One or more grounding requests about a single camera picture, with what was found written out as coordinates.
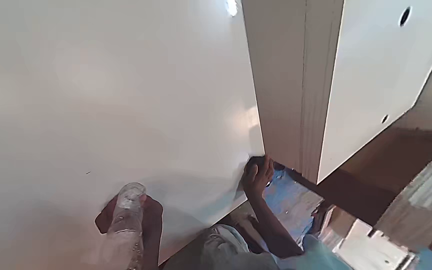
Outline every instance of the clear plastic bottle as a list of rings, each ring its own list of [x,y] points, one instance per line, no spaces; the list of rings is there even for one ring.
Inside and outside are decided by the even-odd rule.
[[[100,255],[105,270],[141,270],[144,199],[146,188],[140,183],[129,183],[119,191]]]

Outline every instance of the person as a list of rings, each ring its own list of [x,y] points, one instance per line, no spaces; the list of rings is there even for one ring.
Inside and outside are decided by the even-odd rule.
[[[258,156],[250,158],[241,178],[246,197],[256,215],[256,218],[250,220],[251,224],[264,241],[262,252],[256,254],[250,251],[247,241],[254,241],[248,239],[248,234],[239,233],[229,225],[216,224],[204,230],[192,243],[166,261],[162,269],[351,269],[327,248],[325,249],[316,238],[306,236],[303,240],[303,250],[291,237],[263,197],[273,173],[273,160],[268,156]],[[95,220],[101,233],[106,233],[111,224],[116,199],[113,198]],[[143,270],[159,269],[162,213],[162,205],[148,195],[143,204]]]

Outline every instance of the finger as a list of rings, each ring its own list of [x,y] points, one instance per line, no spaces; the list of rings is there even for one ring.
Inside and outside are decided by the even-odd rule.
[[[148,194],[141,195],[141,197],[143,197],[143,196],[144,196],[144,203],[142,204],[142,207],[143,208],[150,207],[154,199]]]
[[[266,172],[266,176],[267,176],[268,178],[272,178],[273,175],[274,175],[274,170],[275,170],[274,162],[273,162],[273,159],[270,158],[270,159],[269,159],[269,168],[268,168],[268,170],[267,170],[267,172]]]
[[[254,181],[257,174],[258,174],[258,165],[254,164],[251,166],[251,169],[248,174],[248,178],[251,181]]]
[[[269,156],[265,155],[264,156],[264,164],[262,165],[262,172],[261,173],[266,175],[268,169],[269,169]]]

